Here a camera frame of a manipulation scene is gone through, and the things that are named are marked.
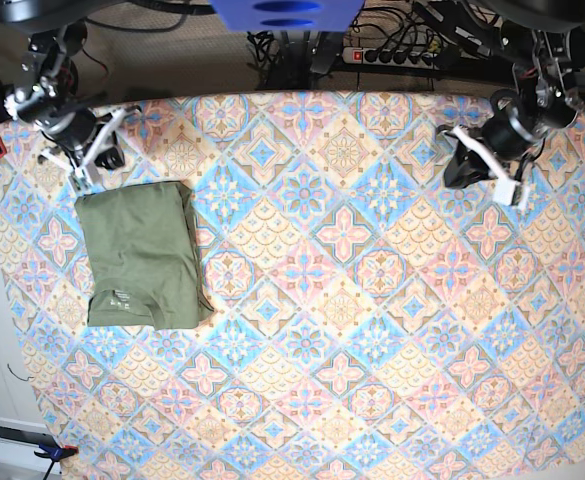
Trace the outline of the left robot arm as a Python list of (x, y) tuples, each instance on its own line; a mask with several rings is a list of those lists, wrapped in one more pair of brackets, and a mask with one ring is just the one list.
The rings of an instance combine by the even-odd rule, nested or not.
[(549, 134), (583, 109), (576, 73), (585, 66), (585, 1), (437, 1), (423, 18), (465, 53), (507, 63), (514, 82), (491, 95), (482, 126), (439, 127), (457, 141), (445, 186), (493, 180), (521, 189)]

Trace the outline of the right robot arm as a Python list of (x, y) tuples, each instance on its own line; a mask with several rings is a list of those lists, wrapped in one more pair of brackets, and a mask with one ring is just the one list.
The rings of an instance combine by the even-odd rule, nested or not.
[(125, 165), (116, 130), (129, 109), (98, 116), (91, 107), (105, 94), (80, 98), (72, 57), (84, 50), (88, 16), (114, 1), (0, 1), (0, 23), (28, 35), (21, 77), (4, 100), (11, 118), (36, 127), (52, 143), (38, 162), (79, 175), (91, 166)]

